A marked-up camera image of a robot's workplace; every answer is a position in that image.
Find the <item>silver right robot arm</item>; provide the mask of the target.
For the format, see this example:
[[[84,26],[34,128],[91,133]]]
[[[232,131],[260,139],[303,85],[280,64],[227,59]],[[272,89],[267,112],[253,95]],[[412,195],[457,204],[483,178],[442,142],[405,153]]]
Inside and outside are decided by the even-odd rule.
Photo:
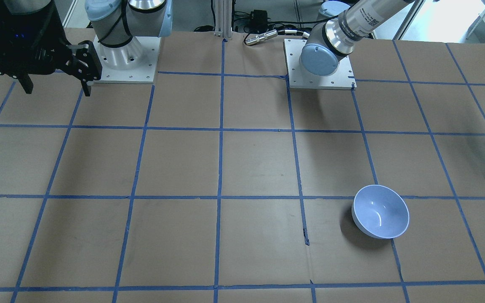
[[[85,96],[102,69],[123,69],[142,54],[138,37],[171,33],[169,0],[87,0],[85,10],[100,49],[90,40],[71,43],[54,0],[0,0],[0,75],[8,75],[31,94],[30,75],[56,70],[80,81]]]

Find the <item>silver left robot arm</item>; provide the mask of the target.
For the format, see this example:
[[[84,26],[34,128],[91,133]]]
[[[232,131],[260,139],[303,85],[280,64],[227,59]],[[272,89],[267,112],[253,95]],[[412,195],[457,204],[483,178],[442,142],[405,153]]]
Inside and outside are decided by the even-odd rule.
[[[356,42],[406,7],[408,0],[362,0],[338,16],[316,21],[307,37],[301,62],[306,71],[328,76],[341,60],[354,50]],[[51,59],[54,69],[77,78],[85,96],[90,96],[93,81],[101,79],[102,69],[121,69],[107,57],[101,63],[92,41],[77,45],[67,38],[55,2],[52,0],[6,0],[5,7],[16,18],[12,37],[39,47],[42,57]],[[87,0],[85,10],[102,51],[126,51],[126,64],[133,66],[143,54],[131,53],[138,37],[166,37],[173,19],[169,0]]]

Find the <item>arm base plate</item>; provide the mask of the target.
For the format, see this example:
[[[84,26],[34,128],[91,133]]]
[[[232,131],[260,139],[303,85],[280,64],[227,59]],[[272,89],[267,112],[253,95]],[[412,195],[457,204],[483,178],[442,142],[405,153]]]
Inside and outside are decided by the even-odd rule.
[[[285,39],[285,63],[290,88],[354,90],[357,83],[349,57],[338,59],[325,46]]]
[[[160,37],[133,37],[120,48],[108,48],[98,42],[93,44],[102,63],[100,84],[153,84],[157,75],[160,55]]]

